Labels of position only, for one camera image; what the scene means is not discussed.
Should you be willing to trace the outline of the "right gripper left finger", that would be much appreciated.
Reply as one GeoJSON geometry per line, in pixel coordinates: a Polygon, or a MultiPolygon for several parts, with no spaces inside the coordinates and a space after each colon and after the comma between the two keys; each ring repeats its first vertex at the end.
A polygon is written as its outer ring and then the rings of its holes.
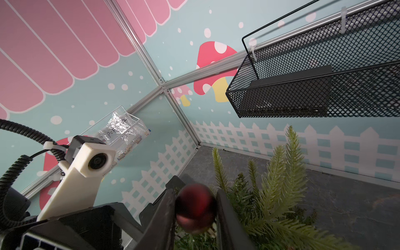
{"type": "Polygon", "coordinates": [[[174,248],[176,214],[176,193],[166,189],[152,205],[155,210],[136,250],[172,250],[174,248]]]}

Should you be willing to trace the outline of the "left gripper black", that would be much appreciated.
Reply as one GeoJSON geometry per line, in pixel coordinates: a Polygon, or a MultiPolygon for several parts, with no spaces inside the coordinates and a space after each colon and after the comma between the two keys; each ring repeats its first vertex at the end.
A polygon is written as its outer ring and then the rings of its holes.
{"type": "MultiPolygon", "coordinates": [[[[177,176],[166,185],[174,190],[184,186],[177,176]]],[[[123,250],[123,232],[132,238],[135,249],[146,227],[132,217],[124,204],[109,203],[5,230],[1,233],[1,249],[123,250]]]]}

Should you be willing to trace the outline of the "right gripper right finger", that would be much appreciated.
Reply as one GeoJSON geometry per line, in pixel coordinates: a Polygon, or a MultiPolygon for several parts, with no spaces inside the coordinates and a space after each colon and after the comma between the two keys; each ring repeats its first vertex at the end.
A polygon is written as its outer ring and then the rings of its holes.
{"type": "Polygon", "coordinates": [[[245,232],[236,212],[223,190],[218,190],[217,243],[219,250],[255,250],[256,247],[245,232]]]}

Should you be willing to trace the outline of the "small dark red ornament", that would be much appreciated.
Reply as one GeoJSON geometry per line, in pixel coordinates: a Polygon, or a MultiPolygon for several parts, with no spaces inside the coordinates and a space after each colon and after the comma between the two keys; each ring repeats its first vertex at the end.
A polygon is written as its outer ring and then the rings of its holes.
{"type": "Polygon", "coordinates": [[[200,183],[186,185],[175,202],[177,224],[189,234],[207,231],[215,221],[217,202],[211,190],[200,183]]]}

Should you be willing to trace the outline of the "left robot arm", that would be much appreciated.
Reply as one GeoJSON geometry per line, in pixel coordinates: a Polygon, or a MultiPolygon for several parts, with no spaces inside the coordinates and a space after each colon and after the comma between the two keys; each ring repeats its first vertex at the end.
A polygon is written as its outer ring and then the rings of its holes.
{"type": "Polygon", "coordinates": [[[111,170],[116,152],[101,140],[75,136],[60,146],[48,136],[8,120],[1,129],[26,136],[54,154],[65,177],[41,213],[13,220],[6,214],[6,197],[33,156],[19,157],[1,178],[1,249],[120,250],[122,233],[138,250],[172,250],[175,241],[176,194],[169,189],[150,223],[143,229],[122,203],[94,206],[101,181],[111,170]]]}

